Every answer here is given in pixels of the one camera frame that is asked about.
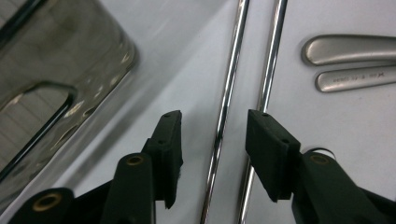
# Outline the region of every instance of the metal rod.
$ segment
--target metal rod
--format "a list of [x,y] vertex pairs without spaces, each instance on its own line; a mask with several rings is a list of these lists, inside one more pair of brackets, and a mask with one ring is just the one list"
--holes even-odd
[[[271,36],[267,46],[265,72],[262,77],[262,91],[260,92],[259,102],[257,104],[257,109],[262,112],[266,112],[268,108],[287,3],[287,0],[277,0],[275,4],[276,8],[274,12],[273,24],[271,27]],[[245,224],[247,219],[248,203],[253,186],[254,175],[254,168],[251,166],[250,160],[247,158],[247,172],[244,174],[245,178],[243,178],[245,181],[242,186],[243,193],[239,211],[238,224]]]
[[227,77],[225,81],[225,87],[224,87],[225,89],[223,92],[221,109],[219,112],[218,128],[216,130],[213,152],[212,152],[209,172],[207,176],[204,204],[201,214],[201,222],[200,222],[201,224],[206,224],[209,215],[209,207],[212,198],[213,188],[215,185],[216,172],[218,170],[218,165],[219,165],[221,144],[222,144],[225,125],[227,121],[228,110],[230,107],[231,96],[233,93],[233,82],[235,79],[239,53],[241,51],[242,38],[243,38],[246,18],[248,14],[248,3],[249,0],[238,1],[238,10],[236,14],[234,29],[233,29],[233,43],[231,46],[231,53],[229,57]]

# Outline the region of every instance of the shiny metal rod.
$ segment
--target shiny metal rod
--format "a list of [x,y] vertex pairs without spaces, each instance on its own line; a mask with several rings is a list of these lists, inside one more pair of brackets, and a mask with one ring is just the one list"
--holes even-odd
[[[267,46],[267,54],[265,60],[265,72],[262,77],[262,87],[259,97],[257,109],[266,112],[270,99],[270,92],[276,68],[277,53],[279,50],[280,37],[282,34],[283,20],[286,13],[287,0],[277,0],[274,14],[274,20],[271,27],[271,36]],[[248,215],[248,202],[254,180],[254,169],[247,158],[247,172],[245,173],[245,182],[242,186],[242,199],[239,211],[238,224],[245,224]]]
[[248,14],[249,0],[238,1],[238,11],[236,14],[235,25],[233,28],[233,44],[231,46],[231,54],[227,69],[227,77],[225,88],[219,112],[218,128],[214,139],[212,158],[210,161],[209,172],[207,176],[207,185],[204,197],[204,204],[201,214],[201,224],[206,224],[209,215],[210,201],[212,199],[213,188],[215,186],[216,172],[219,165],[219,156],[221,152],[221,144],[223,140],[225,125],[227,121],[228,110],[230,107],[231,96],[233,93],[233,82],[235,79],[236,68],[238,65],[239,53],[242,46],[242,38],[244,35],[245,23]]

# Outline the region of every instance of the silver rod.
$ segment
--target silver rod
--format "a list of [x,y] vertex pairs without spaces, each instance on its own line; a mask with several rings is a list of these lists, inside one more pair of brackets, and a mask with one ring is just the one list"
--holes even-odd
[[228,110],[230,107],[231,96],[233,93],[233,82],[235,79],[239,53],[241,51],[241,46],[242,46],[242,38],[243,38],[246,18],[248,14],[248,3],[249,0],[238,1],[238,10],[236,13],[236,19],[233,28],[233,43],[231,46],[231,51],[229,56],[229,63],[227,69],[227,76],[225,80],[221,109],[219,112],[218,128],[216,130],[212,158],[210,161],[209,172],[207,175],[206,191],[205,191],[204,204],[203,204],[201,222],[200,222],[201,224],[205,224],[207,222],[207,218],[209,215],[209,207],[212,199],[213,188],[215,185],[216,172],[218,170],[218,165],[219,165],[221,144],[222,144],[225,125],[227,121]]
[[[273,24],[271,27],[271,36],[267,46],[265,72],[262,77],[262,91],[260,92],[259,102],[257,104],[257,109],[262,112],[266,112],[268,108],[268,102],[270,99],[270,92],[276,68],[277,53],[279,50],[280,37],[282,34],[283,20],[285,18],[287,3],[287,0],[277,0],[275,4],[276,8],[274,12],[275,14]],[[245,224],[247,219],[248,203],[253,186],[254,175],[254,168],[251,166],[250,160],[247,158],[247,172],[244,174],[245,182],[242,186],[243,194],[238,218],[239,224]]]

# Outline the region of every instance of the white surface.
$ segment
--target white surface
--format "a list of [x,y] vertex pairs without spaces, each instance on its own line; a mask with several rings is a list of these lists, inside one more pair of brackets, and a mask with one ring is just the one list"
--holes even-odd
[[[66,145],[72,150],[93,139],[83,154],[57,181],[43,177],[56,176],[51,167],[62,159],[58,155],[24,197],[48,185],[69,187],[80,195],[105,183],[122,156],[142,149],[161,114],[180,109],[184,165],[177,200],[170,210],[157,203],[157,223],[199,223],[237,1],[103,2],[135,42],[139,63]],[[396,89],[388,85],[320,93],[315,76],[329,67],[304,64],[300,50],[315,35],[396,35],[396,29],[389,29],[395,9],[391,0],[289,1],[269,104],[269,112],[303,148],[332,150],[358,185],[393,200]],[[252,1],[249,6],[209,223],[237,219],[248,109],[256,107],[272,11],[272,1]],[[111,113],[114,118],[106,120]],[[87,135],[97,128],[103,130]],[[294,223],[290,202],[271,203],[256,178],[247,223]]]

